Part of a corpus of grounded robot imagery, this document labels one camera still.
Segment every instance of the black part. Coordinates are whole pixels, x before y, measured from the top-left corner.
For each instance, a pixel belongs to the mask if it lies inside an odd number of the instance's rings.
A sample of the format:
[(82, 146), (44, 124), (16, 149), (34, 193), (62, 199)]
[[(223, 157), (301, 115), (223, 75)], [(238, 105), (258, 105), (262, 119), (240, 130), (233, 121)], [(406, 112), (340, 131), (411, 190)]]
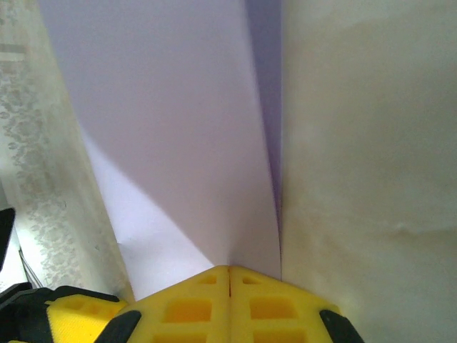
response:
[(128, 311), (113, 318), (94, 343), (127, 343), (140, 318), (140, 311)]
[(82, 289), (82, 288), (73, 287), (73, 286), (60, 286), (53, 292), (53, 294), (51, 295), (51, 298), (49, 300), (54, 301), (54, 300), (57, 300), (58, 298), (68, 297), (70, 295), (75, 295), (75, 294), (85, 295), (85, 296), (91, 297), (91, 298), (102, 299), (102, 300), (106, 300), (108, 302), (119, 302), (119, 298), (116, 297), (115, 295), (89, 291), (87, 289)]
[(0, 211), (0, 271), (5, 262), (6, 250), (8, 249), (9, 237), (13, 231), (16, 210), (13, 208)]
[(349, 319), (329, 309), (323, 309), (319, 314), (333, 343), (363, 343)]
[(16, 326), (19, 341), (29, 343), (53, 343), (51, 326), (46, 312), (48, 305), (18, 306)]
[(0, 306), (6, 302), (6, 300), (12, 298), (14, 295), (16, 295), (19, 292), (22, 291), (28, 291), (31, 289), (31, 283), (30, 282), (22, 282), (20, 284), (14, 284), (8, 289), (5, 289), (2, 293), (0, 293)]
[(51, 294), (48, 288), (25, 289), (0, 303), (0, 341), (52, 343), (45, 304)]

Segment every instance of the square hole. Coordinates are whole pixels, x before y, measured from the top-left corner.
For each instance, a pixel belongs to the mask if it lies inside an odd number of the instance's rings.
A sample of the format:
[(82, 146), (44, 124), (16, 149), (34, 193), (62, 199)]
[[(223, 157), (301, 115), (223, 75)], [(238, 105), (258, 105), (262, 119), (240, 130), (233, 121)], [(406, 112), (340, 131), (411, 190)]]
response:
[(206, 343), (205, 334), (157, 334), (153, 343)]
[(75, 300), (75, 299), (72, 299), (72, 300), (69, 300), (66, 304), (65, 304), (65, 307), (67, 309), (74, 309), (74, 310), (80, 310), (83, 306), (84, 306), (84, 303), (85, 301), (83, 300)]
[(216, 275), (208, 275), (207, 277), (200, 280), (199, 284), (215, 284), (217, 282)]
[(209, 322), (211, 320), (211, 300), (177, 299), (165, 311), (165, 323)]
[(251, 299), (252, 319), (293, 319), (298, 318), (292, 301), (285, 297), (259, 297)]
[(254, 343), (306, 343), (305, 333), (300, 330), (255, 331)]
[(256, 279), (253, 279), (252, 277), (244, 277), (243, 283), (244, 284), (260, 284), (259, 281), (257, 281)]
[(87, 306), (85, 308), (85, 310), (86, 310), (87, 313), (95, 315), (95, 314), (98, 314), (102, 310), (102, 308), (101, 308), (100, 305), (90, 304), (89, 306)]

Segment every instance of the floral pattern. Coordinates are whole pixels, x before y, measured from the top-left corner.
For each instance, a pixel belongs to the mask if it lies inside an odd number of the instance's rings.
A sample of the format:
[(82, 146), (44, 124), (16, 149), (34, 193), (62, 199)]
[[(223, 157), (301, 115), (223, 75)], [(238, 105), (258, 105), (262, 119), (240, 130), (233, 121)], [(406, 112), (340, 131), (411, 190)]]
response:
[(47, 287), (69, 284), (132, 299), (126, 270), (33, 0), (0, 0), (0, 179), (24, 256)]

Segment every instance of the beige wall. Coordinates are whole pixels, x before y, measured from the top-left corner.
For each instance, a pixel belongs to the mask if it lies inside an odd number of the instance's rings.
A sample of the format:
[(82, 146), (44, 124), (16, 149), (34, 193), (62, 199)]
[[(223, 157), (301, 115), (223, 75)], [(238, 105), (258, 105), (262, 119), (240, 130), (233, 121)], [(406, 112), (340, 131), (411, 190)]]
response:
[(288, 1), (283, 278), (367, 342), (457, 337), (457, 2)]

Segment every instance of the lace curtain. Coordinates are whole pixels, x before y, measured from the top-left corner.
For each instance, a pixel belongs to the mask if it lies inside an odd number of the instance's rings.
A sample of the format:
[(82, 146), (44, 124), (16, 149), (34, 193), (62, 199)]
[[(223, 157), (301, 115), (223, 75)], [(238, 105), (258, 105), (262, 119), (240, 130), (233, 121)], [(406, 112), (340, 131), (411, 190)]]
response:
[(34, 0), (0, 0), (0, 180), (47, 287), (132, 293)]

